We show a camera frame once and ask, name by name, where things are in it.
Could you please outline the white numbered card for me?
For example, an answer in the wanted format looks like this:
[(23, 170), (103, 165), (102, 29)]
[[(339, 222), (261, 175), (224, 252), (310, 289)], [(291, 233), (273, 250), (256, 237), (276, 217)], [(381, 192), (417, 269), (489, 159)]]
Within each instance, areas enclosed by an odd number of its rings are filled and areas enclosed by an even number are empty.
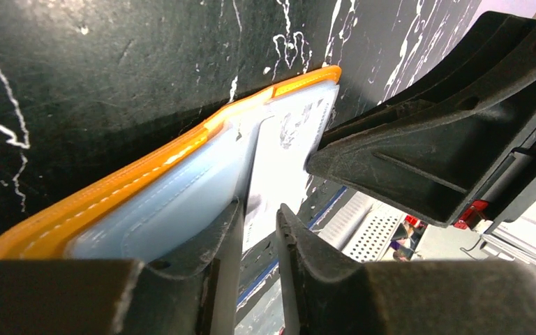
[(286, 204), (298, 212), (306, 199), (306, 161), (319, 144), (338, 96), (330, 80), (278, 97), (260, 123), (244, 223), (243, 249), (255, 246), (276, 227)]

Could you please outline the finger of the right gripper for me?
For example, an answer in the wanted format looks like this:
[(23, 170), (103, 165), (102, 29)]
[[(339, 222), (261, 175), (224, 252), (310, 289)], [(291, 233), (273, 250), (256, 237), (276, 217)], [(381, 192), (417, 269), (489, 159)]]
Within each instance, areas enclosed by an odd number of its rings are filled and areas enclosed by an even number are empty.
[(441, 227), (513, 221), (536, 200), (536, 87), (381, 105), (327, 131), (307, 168)]
[(411, 100), (438, 103), (464, 89), (512, 52), (536, 27), (536, 19), (487, 11), (455, 48), (426, 75), (368, 112), (332, 128), (341, 139), (366, 129), (370, 117)]

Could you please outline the orange leather card holder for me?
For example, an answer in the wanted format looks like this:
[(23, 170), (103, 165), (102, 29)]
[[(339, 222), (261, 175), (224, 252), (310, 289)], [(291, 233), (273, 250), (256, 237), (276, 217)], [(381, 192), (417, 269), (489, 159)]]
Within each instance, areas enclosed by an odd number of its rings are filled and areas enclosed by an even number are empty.
[(3, 233), (0, 260), (62, 258), (71, 239), (197, 151), (219, 134), (227, 121), (313, 84), (326, 80), (337, 83), (340, 76), (339, 66), (325, 66), (224, 105), (173, 141)]

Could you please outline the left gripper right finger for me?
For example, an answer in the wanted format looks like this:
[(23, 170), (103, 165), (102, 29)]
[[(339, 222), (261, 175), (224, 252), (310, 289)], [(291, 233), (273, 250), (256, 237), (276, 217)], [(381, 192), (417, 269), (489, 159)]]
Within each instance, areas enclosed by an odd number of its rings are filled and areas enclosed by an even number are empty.
[(536, 334), (536, 268), (354, 261), (276, 213), (286, 334)]

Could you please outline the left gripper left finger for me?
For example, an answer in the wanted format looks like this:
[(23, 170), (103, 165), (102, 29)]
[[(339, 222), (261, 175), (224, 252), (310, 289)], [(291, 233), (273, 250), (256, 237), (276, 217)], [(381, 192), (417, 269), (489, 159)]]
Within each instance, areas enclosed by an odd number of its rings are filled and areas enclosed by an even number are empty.
[(232, 334), (244, 209), (167, 255), (0, 261), (0, 334)]

